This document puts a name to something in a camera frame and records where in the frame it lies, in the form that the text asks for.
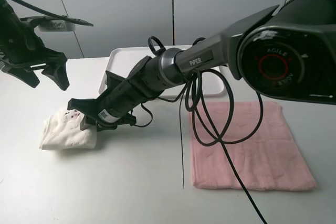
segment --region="label sticker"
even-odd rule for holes
[[[99,114],[99,118],[102,119],[103,121],[107,123],[114,123],[116,122],[119,118],[115,118],[114,116],[111,116],[106,109],[103,109]]]

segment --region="pink towel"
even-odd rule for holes
[[[228,115],[229,103],[209,102],[207,107],[218,129]],[[198,107],[206,118],[202,106]],[[234,116],[225,141],[247,136],[259,119],[258,102],[235,103]],[[207,119],[205,124],[211,129]],[[203,142],[212,139],[196,117],[197,132]],[[275,102],[264,103],[264,119],[258,131],[248,140],[226,145],[246,188],[254,190],[311,190],[317,187]],[[202,146],[192,131],[193,185],[198,188],[241,189],[219,143]]]

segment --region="red ring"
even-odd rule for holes
[[[261,67],[261,64],[262,64],[262,62],[263,62],[266,58],[268,58],[268,57],[277,57],[278,59],[280,59],[280,60],[283,62],[283,64],[285,64],[286,69],[285,69],[285,73],[284,73],[282,76],[273,78],[273,77],[270,77],[270,76],[268,76],[267,74],[264,73],[264,71],[263,71],[263,69],[262,69],[262,67]],[[279,80],[279,79],[285,77],[286,74],[288,73],[288,64],[287,64],[287,62],[284,60],[284,58],[281,57],[281,56],[279,56],[279,55],[265,55],[265,56],[263,56],[263,57],[260,59],[260,61],[259,61],[258,68],[259,68],[260,73],[261,73],[265,78],[267,78],[267,79],[269,79],[269,80],[272,80],[272,81]]]

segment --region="crumpled white towel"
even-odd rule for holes
[[[44,122],[42,150],[94,148],[97,141],[95,126],[80,130],[84,115],[77,110],[61,108]]]

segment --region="table surface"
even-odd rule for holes
[[[100,132],[94,150],[39,149],[43,120],[70,98],[97,97],[107,61],[69,60],[67,91],[40,74],[32,89],[0,72],[0,223],[261,223],[243,191],[192,186],[185,110],[183,190],[178,104],[148,103],[149,127]],[[224,74],[236,101],[257,100]],[[335,223],[336,106],[277,102],[319,188],[250,193],[269,223]],[[149,119],[134,114],[139,124]]]

